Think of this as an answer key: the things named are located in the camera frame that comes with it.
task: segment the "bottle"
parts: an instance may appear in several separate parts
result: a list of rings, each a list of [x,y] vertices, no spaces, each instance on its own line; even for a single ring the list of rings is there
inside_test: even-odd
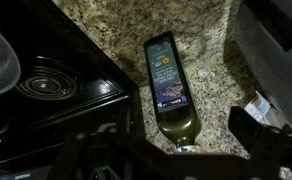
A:
[[[195,151],[201,129],[187,80],[171,32],[144,44],[156,121],[178,152]]]

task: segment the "bottle label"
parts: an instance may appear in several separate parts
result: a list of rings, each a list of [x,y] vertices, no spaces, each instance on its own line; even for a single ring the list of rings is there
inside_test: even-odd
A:
[[[187,105],[174,52],[169,38],[147,48],[159,113]]]
[[[181,146],[177,148],[177,152],[196,152],[196,146]]]

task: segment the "granite countertop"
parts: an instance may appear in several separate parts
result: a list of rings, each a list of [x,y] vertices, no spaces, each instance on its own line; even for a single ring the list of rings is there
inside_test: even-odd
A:
[[[248,154],[227,129],[231,106],[254,96],[254,78],[234,41],[238,0],[53,0],[140,86],[146,138],[167,153],[159,131],[143,43],[172,31],[202,123],[198,152]]]

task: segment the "stove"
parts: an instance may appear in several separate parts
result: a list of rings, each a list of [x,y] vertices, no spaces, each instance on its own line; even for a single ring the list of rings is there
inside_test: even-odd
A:
[[[144,138],[138,86],[50,0],[0,0],[0,33],[21,65],[0,95],[0,169],[47,165],[69,134],[107,124]]]

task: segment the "bottle cap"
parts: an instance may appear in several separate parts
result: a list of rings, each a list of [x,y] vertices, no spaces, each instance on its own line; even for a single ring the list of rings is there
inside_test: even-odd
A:
[[[192,146],[192,145],[189,145],[189,146],[181,146],[181,147],[178,147],[177,152],[196,152],[196,146]]]

